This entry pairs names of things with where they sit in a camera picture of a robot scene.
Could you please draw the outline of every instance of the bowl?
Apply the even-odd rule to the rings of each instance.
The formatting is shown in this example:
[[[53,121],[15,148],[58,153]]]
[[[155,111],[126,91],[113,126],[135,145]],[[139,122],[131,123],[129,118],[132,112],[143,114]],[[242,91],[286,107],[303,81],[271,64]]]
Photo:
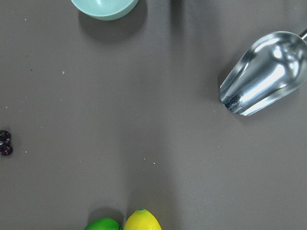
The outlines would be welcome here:
[[[139,0],[71,0],[83,13],[104,21],[115,20],[129,13]]]

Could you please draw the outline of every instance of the lime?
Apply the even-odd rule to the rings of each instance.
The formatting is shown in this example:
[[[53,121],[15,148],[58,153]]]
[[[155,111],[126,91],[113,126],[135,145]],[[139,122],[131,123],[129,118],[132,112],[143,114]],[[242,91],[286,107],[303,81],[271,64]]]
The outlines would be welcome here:
[[[162,230],[157,219],[148,210],[139,208],[127,220],[124,230]]]
[[[84,230],[122,230],[122,227],[112,218],[106,217],[95,220]]]

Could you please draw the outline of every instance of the stainless steel scoop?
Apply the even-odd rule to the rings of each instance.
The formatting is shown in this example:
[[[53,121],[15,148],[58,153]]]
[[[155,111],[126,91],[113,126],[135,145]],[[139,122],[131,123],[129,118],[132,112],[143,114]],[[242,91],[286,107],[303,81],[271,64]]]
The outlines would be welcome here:
[[[231,112],[249,116],[296,90],[307,79],[307,30],[300,36],[274,32],[260,38],[220,87]]]

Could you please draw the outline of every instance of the green lime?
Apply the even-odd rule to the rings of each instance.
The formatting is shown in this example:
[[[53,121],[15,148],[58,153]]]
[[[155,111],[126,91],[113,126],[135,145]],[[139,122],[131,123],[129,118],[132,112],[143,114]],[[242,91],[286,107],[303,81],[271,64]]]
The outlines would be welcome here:
[[[86,226],[84,230],[121,230],[122,227],[112,218],[97,219]]]

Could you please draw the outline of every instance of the dark berry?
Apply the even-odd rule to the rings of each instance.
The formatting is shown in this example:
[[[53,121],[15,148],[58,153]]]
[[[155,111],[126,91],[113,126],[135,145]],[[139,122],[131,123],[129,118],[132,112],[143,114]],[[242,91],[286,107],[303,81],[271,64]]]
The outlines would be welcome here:
[[[0,153],[2,156],[8,156],[13,152],[13,148],[10,145],[0,144]]]
[[[11,142],[11,134],[6,130],[0,130],[0,141],[8,145]]]

